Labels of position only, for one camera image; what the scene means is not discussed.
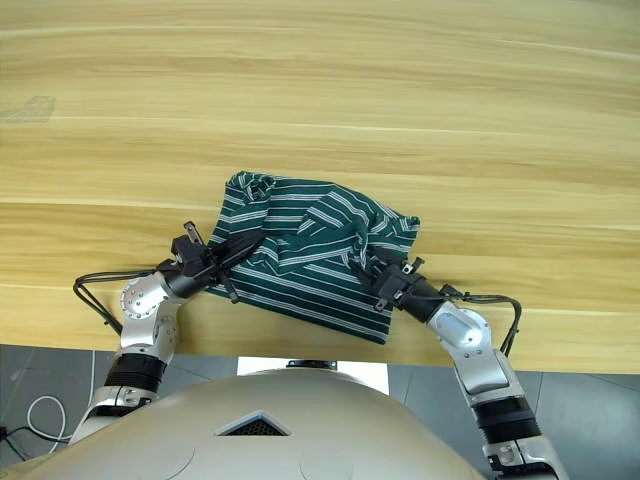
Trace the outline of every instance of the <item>wood grain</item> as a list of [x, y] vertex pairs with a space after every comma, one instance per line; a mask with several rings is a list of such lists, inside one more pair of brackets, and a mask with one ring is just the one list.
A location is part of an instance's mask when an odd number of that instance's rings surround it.
[[[516, 368], [640, 373], [638, 24], [625, 0], [2, 2], [0, 341], [115, 348], [73, 278], [210, 231], [245, 169], [421, 217], [435, 284], [525, 305]], [[181, 324], [185, 352], [447, 362], [403, 314], [384, 347], [204, 295]]]

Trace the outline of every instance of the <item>silver robot arm segment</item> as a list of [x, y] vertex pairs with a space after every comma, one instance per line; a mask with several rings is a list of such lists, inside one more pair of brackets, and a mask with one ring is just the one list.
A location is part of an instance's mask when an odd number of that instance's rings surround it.
[[507, 357], [493, 348], [491, 328], [484, 317], [474, 310], [458, 308], [449, 300], [455, 297], [448, 295], [447, 287], [438, 291], [429, 285], [417, 273], [421, 259], [408, 264], [387, 250], [374, 249], [373, 253], [387, 265], [379, 276], [368, 274], [355, 262], [351, 269], [380, 299], [376, 309], [391, 303], [440, 337], [486, 439], [483, 452], [492, 469], [502, 478], [568, 480], [555, 449], [540, 433]]
[[178, 346], [178, 309], [186, 301], [168, 288], [160, 272], [127, 283], [120, 297], [125, 318], [120, 348], [70, 444], [158, 399], [162, 375]]
[[478, 312], [446, 301], [427, 323], [455, 364], [456, 376], [486, 444], [492, 469], [508, 478], [568, 480], [507, 357], [491, 346], [491, 329]]
[[192, 222], [184, 227], [186, 235], [171, 245], [175, 258], [160, 263], [154, 273], [131, 280], [122, 290], [125, 322], [120, 348], [104, 386], [95, 391], [69, 443], [158, 399], [162, 376], [178, 346], [178, 310], [189, 298], [222, 284], [232, 302], [239, 300], [228, 273], [260, 245], [262, 231], [207, 247]]

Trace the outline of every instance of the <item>green striped shirt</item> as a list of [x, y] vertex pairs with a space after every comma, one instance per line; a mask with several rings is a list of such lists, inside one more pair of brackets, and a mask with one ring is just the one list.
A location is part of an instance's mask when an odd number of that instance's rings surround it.
[[[226, 184], [209, 245], [262, 229], [262, 245], [231, 271], [243, 302], [384, 344], [392, 307], [374, 310], [349, 260], [377, 275], [382, 264], [367, 247], [406, 258], [419, 228], [417, 217], [335, 183], [240, 172]], [[226, 296], [222, 286], [208, 291]]]

